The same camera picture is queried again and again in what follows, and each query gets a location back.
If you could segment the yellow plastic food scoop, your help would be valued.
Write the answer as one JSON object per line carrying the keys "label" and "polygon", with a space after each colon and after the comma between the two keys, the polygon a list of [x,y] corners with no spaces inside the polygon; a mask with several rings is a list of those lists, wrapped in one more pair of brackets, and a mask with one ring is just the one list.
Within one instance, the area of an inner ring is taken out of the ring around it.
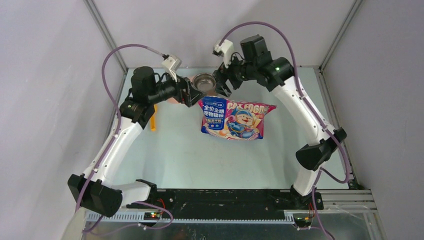
{"label": "yellow plastic food scoop", "polygon": [[153,106],[153,108],[154,108],[154,113],[153,113],[153,115],[150,118],[150,130],[152,132],[155,132],[157,130],[156,114],[157,114],[157,111],[158,111],[158,106],[155,104]]}

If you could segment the colourful cat food bag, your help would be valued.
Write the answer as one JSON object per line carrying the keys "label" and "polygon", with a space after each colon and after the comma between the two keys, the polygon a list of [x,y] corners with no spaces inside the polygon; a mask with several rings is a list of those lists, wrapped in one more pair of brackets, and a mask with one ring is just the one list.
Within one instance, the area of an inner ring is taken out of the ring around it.
{"label": "colourful cat food bag", "polygon": [[235,101],[218,96],[205,96],[198,105],[203,113],[202,133],[240,141],[262,139],[264,118],[277,108],[273,104]]}

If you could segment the pink double pet feeder base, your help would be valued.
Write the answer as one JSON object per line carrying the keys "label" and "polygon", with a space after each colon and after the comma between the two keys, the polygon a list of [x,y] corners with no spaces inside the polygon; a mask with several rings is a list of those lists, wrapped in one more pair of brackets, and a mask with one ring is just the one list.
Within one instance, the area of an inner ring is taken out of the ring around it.
{"label": "pink double pet feeder base", "polygon": [[[192,80],[193,80],[193,77],[194,76],[192,76],[192,77],[190,77],[190,78],[187,78],[187,77],[185,77],[184,79],[189,79],[191,82],[192,82]],[[176,101],[176,95],[177,95],[177,87],[176,87],[176,92],[174,92],[173,94],[171,94],[170,95],[170,97],[166,100],[167,102],[169,102],[169,103],[172,103],[172,104],[178,104],[179,102],[177,102]],[[217,96],[218,94],[215,92],[215,94],[214,95],[208,95],[208,94],[205,94],[205,96]]]}

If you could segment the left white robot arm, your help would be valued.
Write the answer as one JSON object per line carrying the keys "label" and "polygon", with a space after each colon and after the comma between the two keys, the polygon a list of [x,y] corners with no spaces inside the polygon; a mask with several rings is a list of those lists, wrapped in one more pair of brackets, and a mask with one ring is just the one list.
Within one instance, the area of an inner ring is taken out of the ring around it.
{"label": "left white robot arm", "polygon": [[148,126],[155,105],[174,98],[192,107],[206,92],[187,77],[170,71],[156,73],[142,66],[133,71],[131,87],[116,114],[116,122],[99,153],[80,175],[72,174],[67,185],[76,201],[75,209],[85,208],[104,217],[112,217],[121,208],[140,202],[153,208],[158,194],[154,183],[138,179],[114,185],[115,174],[136,138]]}

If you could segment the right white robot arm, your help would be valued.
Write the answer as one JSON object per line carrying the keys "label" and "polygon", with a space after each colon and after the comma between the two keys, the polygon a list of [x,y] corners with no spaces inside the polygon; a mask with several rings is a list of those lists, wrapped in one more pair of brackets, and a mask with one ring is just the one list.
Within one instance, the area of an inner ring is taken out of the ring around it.
{"label": "right white robot arm", "polygon": [[262,36],[248,37],[240,42],[240,46],[242,59],[236,57],[233,42],[226,39],[215,43],[213,54],[223,58],[213,73],[216,91],[229,97],[243,82],[256,81],[282,102],[303,129],[306,145],[295,153],[300,169],[291,187],[295,192],[290,201],[295,208],[304,209],[311,202],[309,193],[319,168],[331,158],[347,133],[324,119],[300,80],[295,78],[292,64],[284,57],[273,59]]}

